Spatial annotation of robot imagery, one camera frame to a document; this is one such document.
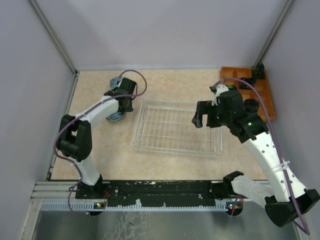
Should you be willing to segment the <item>blue white patterned bowl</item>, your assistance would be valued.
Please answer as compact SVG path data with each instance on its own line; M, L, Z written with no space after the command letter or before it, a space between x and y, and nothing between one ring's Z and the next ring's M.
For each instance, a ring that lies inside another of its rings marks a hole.
M106 120L110 123L119 123L124 119L125 116L126 116L125 113L122 113L121 111L117 111L117 112L107 116Z

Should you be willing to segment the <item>white wire dish rack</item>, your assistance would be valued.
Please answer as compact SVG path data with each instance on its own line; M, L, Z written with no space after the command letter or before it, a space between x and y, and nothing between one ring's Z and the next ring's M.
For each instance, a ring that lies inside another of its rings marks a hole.
M221 128L196 128L195 103L144 98L133 146L137 151L217 158L223 150Z

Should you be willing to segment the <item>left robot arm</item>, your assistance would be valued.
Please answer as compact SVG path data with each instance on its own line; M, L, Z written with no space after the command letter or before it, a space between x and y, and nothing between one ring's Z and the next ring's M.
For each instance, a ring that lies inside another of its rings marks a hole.
M107 91L98 102L76 115L66 114L61 119L55 139L55 155L76 167L80 182L87 186L87 194L95 199L103 195L104 186L91 157L92 130L117 112L132 112L136 87L135 81L121 77L118 86Z

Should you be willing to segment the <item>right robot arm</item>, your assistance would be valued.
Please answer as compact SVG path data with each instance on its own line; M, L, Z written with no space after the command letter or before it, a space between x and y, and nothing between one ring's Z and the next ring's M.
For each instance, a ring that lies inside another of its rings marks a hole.
M315 189L307 189L289 167L279 158L272 135L258 115L259 103L254 99L243 100L235 90L217 91L214 100L198 101L192 123L207 127L227 127L255 156L270 186L255 182L240 172L233 172L223 180L223 192L229 198L243 195L264 208L269 219L278 227L294 221L307 213L319 200Z

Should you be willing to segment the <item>top blue stacked bowl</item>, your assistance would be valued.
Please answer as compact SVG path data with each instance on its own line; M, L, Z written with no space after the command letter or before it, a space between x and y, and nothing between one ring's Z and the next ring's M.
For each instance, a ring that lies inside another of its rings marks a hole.
M113 77L110 81L109 81L109 86L110 88L113 90L115 88L118 88L123 80L123 76L119 77L119 76L116 76L116 77Z

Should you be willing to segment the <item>black round object in tray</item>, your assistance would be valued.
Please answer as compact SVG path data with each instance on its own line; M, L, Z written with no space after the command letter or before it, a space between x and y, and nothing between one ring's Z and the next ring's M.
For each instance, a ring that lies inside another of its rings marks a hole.
M260 103L258 100L249 98L243 102L244 109L248 115L257 114L259 110Z

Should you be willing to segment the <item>black object tray centre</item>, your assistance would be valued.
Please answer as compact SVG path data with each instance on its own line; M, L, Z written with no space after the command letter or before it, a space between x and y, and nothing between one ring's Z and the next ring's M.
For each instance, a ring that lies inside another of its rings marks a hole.
M251 87L254 87L257 80L253 77L241 77L238 87L241 90L250 90Z

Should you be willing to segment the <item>black object tray corner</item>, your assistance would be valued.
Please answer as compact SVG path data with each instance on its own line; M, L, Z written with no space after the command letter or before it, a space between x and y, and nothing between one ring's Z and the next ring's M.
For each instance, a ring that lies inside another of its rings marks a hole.
M253 79L260 79L260 80L266 79L265 66L262 62L258 64L255 68L251 69L251 77Z

